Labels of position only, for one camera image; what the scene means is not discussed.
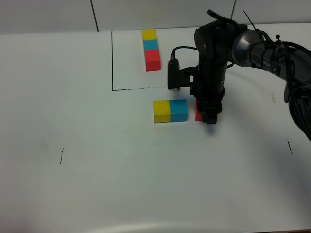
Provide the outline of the black grey right arm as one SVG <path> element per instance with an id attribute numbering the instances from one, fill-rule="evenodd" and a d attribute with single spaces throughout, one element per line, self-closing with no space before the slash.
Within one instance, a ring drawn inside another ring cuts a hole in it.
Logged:
<path id="1" fill-rule="evenodd" d="M 267 71 L 286 81 L 284 102 L 297 127 L 311 137 L 311 52 L 279 36 L 273 41 L 265 31 L 249 29 L 212 10 L 215 20 L 196 29 L 199 52 L 199 112 L 203 122 L 216 124 L 222 111 L 224 79 L 228 67 L 237 65 Z"/>

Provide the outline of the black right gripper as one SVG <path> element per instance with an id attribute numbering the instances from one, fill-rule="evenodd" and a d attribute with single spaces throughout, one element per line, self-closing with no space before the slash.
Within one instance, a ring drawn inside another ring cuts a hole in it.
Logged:
<path id="1" fill-rule="evenodd" d="M 195 81 L 190 87 L 190 94 L 198 100 L 199 112 L 204 113 L 203 122 L 208 125 L 217 123 L 217 115 L 222 111 L 222 99 L 225 94 L 224 82 L 211 85 Z"/>

